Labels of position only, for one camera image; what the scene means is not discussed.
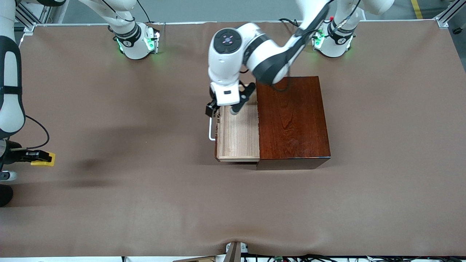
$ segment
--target black round button panel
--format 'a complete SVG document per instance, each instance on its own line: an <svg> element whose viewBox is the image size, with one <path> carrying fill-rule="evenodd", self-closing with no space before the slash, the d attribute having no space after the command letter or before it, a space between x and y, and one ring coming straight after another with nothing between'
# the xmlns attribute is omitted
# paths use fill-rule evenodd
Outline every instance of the black round button panel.
<svg viewBox="0 0 466 262"><path fill-rule="evenodd" d="M241 47L241 35L233 28L220 30L213 40L213 48L220 54L231 54Z"/></svg>

